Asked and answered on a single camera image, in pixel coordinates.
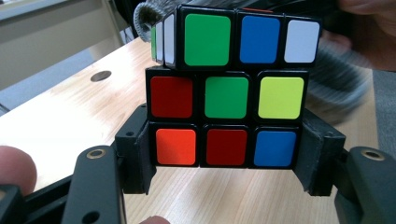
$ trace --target black plastic bracket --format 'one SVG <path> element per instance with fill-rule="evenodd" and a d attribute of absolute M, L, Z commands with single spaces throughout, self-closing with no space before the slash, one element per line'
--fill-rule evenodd
<path fill-rule="evenodd" d="M 0 224 L 22 223 L 26 206 L 20 188 L 14 185 L 0 186 Z"/>
<path fill-rule="evenodd" d="M 79 154 L 62 223 L 126 223 L 118 170 L 112 147 Z"/>
<path fill-rule="evenodd" d="M 334 158 L 344 150 L 346 137 L 309 110 L 304 111 L 302 139 L 294 173 L 311 196 L 332 192 Z"/>
<path fill-rule="evenodd" d="M 149 194 L 151 179 L 157 172 L 149 155 L 148 128 L 146 104 L 143 104 L 122 125 L 112 144 L 123 159 L 121 183 L 126 194 Z"/>
<path fill-rule="evenodd" d="M 396 160 L 383 151 L 369 147 L 350 149 L 334 175 L 338 188 L 335 208 L 340 223 L 396 223 Z"/>

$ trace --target green sticker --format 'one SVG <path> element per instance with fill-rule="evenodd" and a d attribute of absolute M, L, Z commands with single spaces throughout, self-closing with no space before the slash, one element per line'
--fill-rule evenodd
<path fill-rule="evenodd" d="M 156 60 L 157 59 L 157 36 L 156 36 L 156 29 L 155 26 L 151 28 L 151 58 Z"/>
<path fill-rule="evenodd" d="M 229 61 L 231 21 L 225 16 L 190 14 L 185 22 L 185 63 L 223 66 Z"/>
<path fill-rule="evenodd" d="M 304 80 L 300 77 L 262 79 L 259 116 L 262 119 L 297 119 L 303 100 Z"/>
<path fill-rule="evenodd" d="M 205 115 L 212 119 L 242 119 L 247 114 L 248 80 L 209 77 L 205 84 Z"/>

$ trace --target hole in table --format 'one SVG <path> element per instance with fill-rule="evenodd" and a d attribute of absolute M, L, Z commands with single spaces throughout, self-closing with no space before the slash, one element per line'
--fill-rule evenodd
<path fill-rule="evenodd" d="M 102 81 L 105 80 L 106 78 L 111 76 L 111 72 L 110 71 L 102 71 L 102 72 L 98 72 L 95 75 L 93 75 L 91 77 L 91 81 L 92 82 L 98 82 L 98 81 Z"/>

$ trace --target hand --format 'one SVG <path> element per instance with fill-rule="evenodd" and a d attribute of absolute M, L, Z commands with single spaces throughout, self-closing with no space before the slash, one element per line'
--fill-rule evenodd
<path fill-rule="evenodd" d="M 348 41 L 380 70 L 396 71 L 396 0 L 338 0 L 339 7 L 355 14 Z"/>
<path fill-rule="evenodd" d="M 35 189 L 37 172 L 32 158 L 15 147 L 0 146 L 0 185 L 12 184 L 27 195 Z"/>
<path fill-rule="evenodd" d="M 163 217 L 149 217 L 148 219 L 142 221 L 140 224 L 170 224 L 168 220 Z"/>

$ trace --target gripper screw hole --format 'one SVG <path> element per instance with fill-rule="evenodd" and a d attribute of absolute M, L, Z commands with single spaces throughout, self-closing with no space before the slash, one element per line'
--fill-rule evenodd
<path fill-rule="evenodd" d="M 88 159 L 99 159 L 105 156 L 106 151 L 104 149 L 94 149 L 87 154 Z"/>
<path fill-rule="evenodd" d="M 383 161 L 385 159 L 381 153 L 369 149 L 362 150 L 361 155 L 373 161 Z"/>

